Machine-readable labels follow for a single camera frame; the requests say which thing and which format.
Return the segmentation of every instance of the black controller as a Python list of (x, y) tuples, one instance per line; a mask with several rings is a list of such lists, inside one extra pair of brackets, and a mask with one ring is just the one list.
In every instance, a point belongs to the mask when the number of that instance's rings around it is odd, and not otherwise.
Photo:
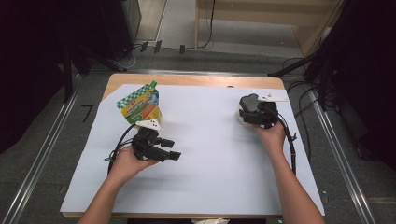
[(239, 101), (242, 109), (239, 116), (243, 121), (250, 124), (257, 124), (269, 129), (278, 121), (278, 112), (275, 102), (262, 102), (258, 100), (259, 95), (252, 93), (244, 96)]

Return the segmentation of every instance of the black cable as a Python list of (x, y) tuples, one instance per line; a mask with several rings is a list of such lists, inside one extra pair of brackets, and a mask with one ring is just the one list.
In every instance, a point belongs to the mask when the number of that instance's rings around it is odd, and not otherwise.
[(210, 35), (209, 35), (209, 39), (206, 41), (206, 43), (200, 47), (198, 47), (197, 49), (204, 49), (207, 44), (210, 43), (210, 40), (212, 40), (212, 34), (213, 34), (213, 16), (215, 14), (215, 4), (216, 4), (216, 0), (213, 0), (213, 7), (212, 7), (212, 15), (210, 16)]
[[(305, 92), (300, 96), (299, 101), (298, 101), (298, 108), (299, 108), (299, 111), (302, 111), (302, 109), (301, 109), (301, 101), (302, 101), (303, 97), (304, 97), (309, 91), (312, 91), (313, 89), (316, 89), (316, 88), (318, 88), (318, 87), (310, 88), (310, 89), (308, 89), (307, 91), (305, 91)], [(305, 129), (306, 142), (307, 142), (307, 146), (308, 146), (308, 152), (307, 152), (308, 162), (311, 163), (311, 154), (312, 154), (311, 139), (310, 139), (310, 136), (309, 136), (308, 129), (307, 129), (307, 127), (306, 127), (306, 123), (305, 123), (305, 119), (304, 119), (303, 113), (300, 113), (300, 117), (301, 117), (301, 121), (302, 121), (302, 123), (303, 123), (304, 129)]]
[(264, 107), (265, 110), (271, 112), (274, 116), (276, 116), (277, 121), (280, 122), (280, 124), (283, 126), (283, 130), (285, 132), (286, 138), (288, 139), (289, 146), (290, 146), (290, 155), (291, 155), (291, 170), (293, 173), (296, 175), (297, 170), (296, 170), (296, 150), (294, 148), (293, 144), (293, 138), (291, 137), (290, 131), (289, 131), (289, 125), (286, 122), (285, 118), (279, 113), (275, 113), (272, 109), (268, 107)]
[(297, 86), (301, 86), (303, 84), (308, 84), (306, 81), (295, 81), (293, 83), (291, 83), (288, 87), (288, 89), (286, 90), (287, 93), (289, 93), (289, 91), (291, 91), (293, 88), (297, 87)]
[(311, 106), (314, 105), (315, 102), (316, 102), (317, 100), (318, 100), (318, 99), (312, 101), (311, 103), (309, 103), (309, 105), (306, 105), (302, 110), (300, 110), (299, 112), (297, 112), (296, 114), (294, 114), (294, 117), (295, 117), (295, 118), (299, 117), (305, 110), (311, 108)]
[(122, 140), (124, 139), (125, 135), (131, 131), (131, 129), (135, 126), (135, 124), (132, 124), (131, 126), (129, 126), (129, 128), (124, 132), (124, 134), (122, 135), (122, 137), (120, 138), (120, 141), (117, 143), (116, 148), (111, 151), (110, 156), (109, 156), (109, 160), (110, 163), (108, 164), (108, 169), (107, 169), (107, 173), (110, 173), (111, 168), (113, 167), (114, 161), (116, 160), (117, 156), (119, 155), (119, 151), (120, 151), (120, 147), (125, 145), (122, 144)]

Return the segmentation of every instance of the wooden table edge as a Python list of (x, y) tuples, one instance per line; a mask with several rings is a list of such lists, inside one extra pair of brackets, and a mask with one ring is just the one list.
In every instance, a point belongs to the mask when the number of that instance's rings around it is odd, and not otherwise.
[(227, 77), (207, 75), (169, 75), (169, 74), (113, 74), (107, 82), (103, 100), (122, 84), (149, 84), (155, 80), (158, 85), (211, 86), (236, 88), (258, 88), (285, 90), (283, 81), (278, 77)]

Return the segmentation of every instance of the wooden panel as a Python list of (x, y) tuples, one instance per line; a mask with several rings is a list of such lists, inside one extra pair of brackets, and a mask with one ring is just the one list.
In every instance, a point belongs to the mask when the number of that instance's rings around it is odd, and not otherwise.
[(234, 86), (244, 88), (285, 89), (282, 80), (277, 77), (114, 74), (108, 81), (103, 99), (122, 84), (149, 84), (152, 80), (155, 80), (159, 85)]
[[(343, 0), (218, 0), (215, 20), (250, 21), (293, 25), (303, 54), (309, 55), (318, 46), (326, 28), (334, 23)], [(196, 20), (211, 16), (212, 1), (196, 0)], [(199, 35), (195, 25), (195, 47)]]
[[(205, 4), (204, 0), (199, 1), (200, 3), (197, 3), (199, 18), (210, 18), (210, 13), (206, 11), (211, 11), (212, 2), (207, 1)], [(218, 0), (214, 19), (315, 26), (321, 21), (331, 3), (332, 1), (322, 0)]]

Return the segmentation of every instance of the hand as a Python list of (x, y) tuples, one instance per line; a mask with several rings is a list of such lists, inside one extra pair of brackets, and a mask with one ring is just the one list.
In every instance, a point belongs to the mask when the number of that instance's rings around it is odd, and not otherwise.
[(124, 147), (120, 150), (107, 178), (122, 186), (140, 171), (156, 163), (154, 160), (138, 160), (132, 147)]
[(252, 124), (251, 127), (259, 134), (262, 145), (267, 149), (270, 156), (278, 152), (283, 155), (283, 143), (285, 142), (286, 134), (280, 121), (270, 129), (264, 129), (256, 124)]

